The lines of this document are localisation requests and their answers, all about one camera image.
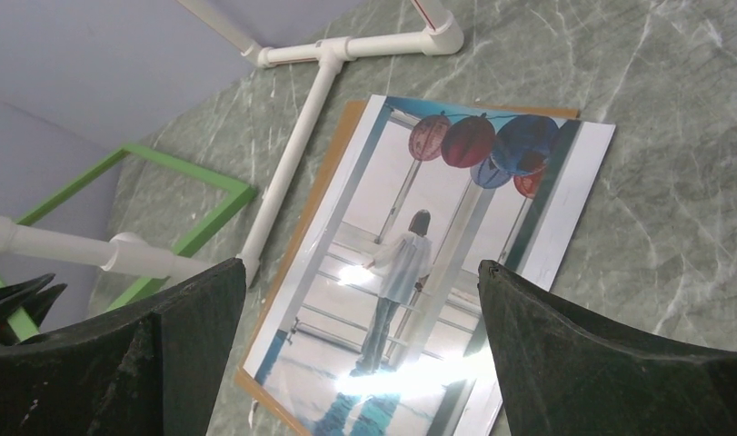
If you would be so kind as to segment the white PVC pipe stand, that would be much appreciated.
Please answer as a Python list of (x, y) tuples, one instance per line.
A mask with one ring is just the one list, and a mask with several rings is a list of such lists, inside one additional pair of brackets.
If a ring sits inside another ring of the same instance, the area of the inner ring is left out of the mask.
[[(239, 49), (242, 56), (257, 67), (318, 63), (313, 85), (239, 254), (246, 262), (251, 277), (255, 276), (259, 268), (261, 253), (283, 199), (323, 110), (326, 97), (343, 65), (360, 58), (376, 56), (453, 55), (463, 47), (462, 28), (453, 13), (439, 1), (413, 2), (414, 9), (424, 22), (423, 30), (418, 32), (325, 38), (308, 45), (280, 48), (259, 45), (207, 1), (184, 1), (182, 5)], [(134, 235), (120, 234), (111, 241), (104, 242), (32, 227), (33, 222), (54, 210), (66, 197), (82, 189), (84, 182), (91, 181), (102, 173), (105, 166), (105, 163), (100, 163), (97, 169), (83, 174), (64, 191), (42, 203), (19, 222), (0, 216), (0, 253), (87, 264), (112, 273), (153, 279), (172, 278), (178, 281), (210, 268), (210, 263), (186, 256), (186, 246), (166, 250), (155, 248)]]

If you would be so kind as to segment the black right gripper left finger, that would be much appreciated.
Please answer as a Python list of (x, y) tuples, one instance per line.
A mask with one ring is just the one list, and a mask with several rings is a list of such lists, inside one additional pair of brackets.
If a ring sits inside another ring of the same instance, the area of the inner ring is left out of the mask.
[(246, 295), (231, 258), (68, 327), (0, 345), (0, 435), (203, 435)]

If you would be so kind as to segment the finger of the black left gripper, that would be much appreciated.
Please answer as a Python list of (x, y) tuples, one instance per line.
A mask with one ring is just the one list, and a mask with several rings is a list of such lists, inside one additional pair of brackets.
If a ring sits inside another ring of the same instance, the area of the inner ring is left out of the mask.
[(0, 345), (12, 346), (21, 341), (15, 328), (9, 324), (10, 318), (19, 310), (23, 310), (36, 327), (42, 325), (67, 287), (65, 283), (51, 285), (54, 278), (54, 273), (47, 273), (25, 282), (0, 287)]

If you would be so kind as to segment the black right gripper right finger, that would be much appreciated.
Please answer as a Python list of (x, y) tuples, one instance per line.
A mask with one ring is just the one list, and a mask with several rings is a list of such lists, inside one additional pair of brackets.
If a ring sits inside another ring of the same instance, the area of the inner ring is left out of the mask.
[(737, 352), (678, 342), (479, 265), (514, 435), (737, 435)]

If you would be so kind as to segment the green wooden photo frame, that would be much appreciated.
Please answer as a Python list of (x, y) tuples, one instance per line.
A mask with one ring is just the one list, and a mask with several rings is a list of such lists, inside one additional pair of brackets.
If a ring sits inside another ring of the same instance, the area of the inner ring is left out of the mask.
[[(108, 240), (37, 227), (49, 213), (119, 164), (140, 164), (124, 185), (124, 213)], [(204, 270), (198, 253), (255, 197), (249, 183), (138, 144), (124, 144), (19, 218), (0, 214), (0, 254), (92, 266), (102, 281), (90, 302), (99, 314), (148, 297)]]

